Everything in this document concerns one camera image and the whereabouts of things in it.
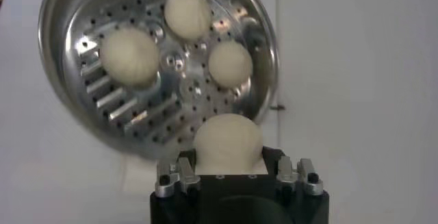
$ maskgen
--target white background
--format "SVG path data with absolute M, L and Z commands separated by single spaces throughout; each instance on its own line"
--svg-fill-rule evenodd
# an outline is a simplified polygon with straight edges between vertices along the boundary
M 436 223 L 438 0 L 262 1 L 287 108 L 263 124 L 267 144 L 312 158 L 331 223 Z M 148 223 L 149 197 L 127 193 L 126 158 L 46 80 L 40 4 L 0 9 L 0 223 Z

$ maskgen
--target black machine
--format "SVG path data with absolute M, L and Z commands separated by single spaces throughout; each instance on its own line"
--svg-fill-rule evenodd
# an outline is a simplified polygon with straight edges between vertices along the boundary
M 328 224 L 329 196 L 309 159 L 293 169 L 263 148 L 267 175 L 195 175 L 195 150 L 161 160 L 151 195 L 152 224 Z

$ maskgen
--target white dough ball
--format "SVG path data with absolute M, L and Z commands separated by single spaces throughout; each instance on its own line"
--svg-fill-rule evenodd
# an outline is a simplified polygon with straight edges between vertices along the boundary
M 253 60 L 241 44 L 235 41 L 223 42 L 210 54 L 209 70 L 220 86 L 235 88 L 253 74 Z
M 261 130 L 238 114 L 209 119 L 196 133 L 196 174 L 253 174 L 261 161 Z
M 159 49 L 144 32 L 124 28 L 103 41 L 101 62 L 116 81 L 128 86 L 148 86 L 157 76 Z
M 207 0 L 167 0 L 164 16 L 172 31 L 187 40 L 200 38 L 211 25 Z

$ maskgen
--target perforated metal plate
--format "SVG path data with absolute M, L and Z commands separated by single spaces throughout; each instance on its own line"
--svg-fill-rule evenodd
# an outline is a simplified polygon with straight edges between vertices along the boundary
M 266 97 L 263 69 L 272 68 L 263 27 L 238 0 L 208 0 L 213 22 L 208 34 L 187 42 L 172 33 L 164 20 L 166 0 L 81 1 L 64 33 L 62 76 L 70 97 L 101 130 L 134 149 L 156 149 L 177 143 L 190 146 L 208 118 L 223 113 L 251 119 Z M 136 27 L 160 49 L 157 81 L 134 89 L 115 82 L 99 61 L 105 37 L 123 27 Z M 253 57 L 255 76 L 232 90 L 219 87 L 208 71 L 210 51 L 228 40 L 242 43 Z

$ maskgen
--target silver bracket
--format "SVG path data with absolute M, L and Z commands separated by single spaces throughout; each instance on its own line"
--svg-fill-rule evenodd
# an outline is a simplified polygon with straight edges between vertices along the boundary
M 284 155 L 279 160 L 279 173 L 276 176 L 277 185 L 279 189 L 284 186 L 289 186 L 292 192 L 296 189 L 296 182 L 298 181 L 298 174 L 292 169 L 292 162 L 290 157 Z
M 298 162 L 298 172 L 300 173 L 300 180 L 304 184 L 304 192 L 307 195 L 318 196 L 324 192 L 324 185 L 320 176 L 315 172 L 312 161 L 303 158 Z
M 201 177 L 194 174 L 192 166 L 188 158 L 178 159 L 179 167 L 179 183 L 181 185 L 181 192 L 188 194 L 189 189 L 201 189 Z
M 175 184 L 179 181 L 176 164 L 168 160 L 160 160 L 157 164 L 157 181 L 155 195 L 158 198 L 167 198 L 175 194 Z

